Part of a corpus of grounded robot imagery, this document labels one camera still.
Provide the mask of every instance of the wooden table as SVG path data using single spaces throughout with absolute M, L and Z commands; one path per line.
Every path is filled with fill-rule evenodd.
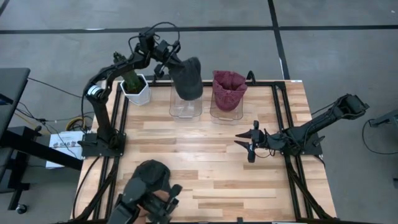
M 107 104 L 109 117 L 116 85 Z M 286 81 L 286 87 L 294 124 L 299 126 L 311 119 L 304 86 L 302 82 Z M 274 157 L 257 158 L 250 164 L 246 150 L 233 142 L 237 139 L 234 135 L 252 128 L 255 119 L 259 120 L 261 129 L 266 128 L 271 134 L 279 130 L 270 87 L 248 88 L 244 96 L 244 116 L 234 126 L 211 122 L 211 87 L 205 87 L 203 112 L 196 123 L 173 121 L 169 115 L 170 87 L 151 90 L 149 104 L 129 104 L 125 129 L 127 144 L 120 160 L 114 199 L 141 162 L 155 159 L 170 168 L 172 185 L 183 186 L 178 208 L 172 213 L 173 222 L 235 222 L 236 217 L 243 217 L 245 221 L 295 220 L 284 158 L 276 153 Z M 279 100 L 284 125 L 288 127 L 282 97 Z M 119 127 L 122 107 L 123 100 L 119 104 L 116 127 Z M 263 149 L 256 152 L 259 156 L 268 155 Z M 80 181 L 93 160 L 84 161 Z M 309 191 L 326 212 L 335 216 L 323 164 L 313 156 L 302 156 L 302 160 Z M 101 166 L 102 158 L 83 183 L 76 214 L 82 212 L 97 191 Z M 299 189 L 297 192 L 305 217 L 302 194 Z M 104 216 L 107 194 L 103 197 L 100 217 Z

